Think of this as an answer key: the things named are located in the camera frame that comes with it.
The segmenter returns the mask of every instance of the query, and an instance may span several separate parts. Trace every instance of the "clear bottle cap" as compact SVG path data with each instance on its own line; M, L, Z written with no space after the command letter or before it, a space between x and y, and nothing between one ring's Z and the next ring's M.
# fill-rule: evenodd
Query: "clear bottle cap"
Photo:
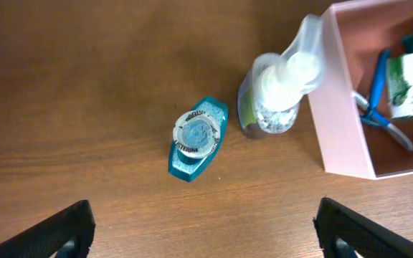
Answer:
M173 140L185 156L204 158L214 152L221 138L217 121L203 110L183 114L173 128Z

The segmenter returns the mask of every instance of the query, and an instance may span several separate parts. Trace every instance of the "wood grain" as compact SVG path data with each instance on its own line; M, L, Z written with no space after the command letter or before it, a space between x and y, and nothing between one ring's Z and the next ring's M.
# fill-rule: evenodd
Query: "wood grain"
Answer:
M249 140L235 99L330 0L0 1L0 242L80 199L90 257L321 257L330 196L413 241L413 175L323 172L306 99L287 133ZM167 173L171 127L226 102L224 144L195 182Z

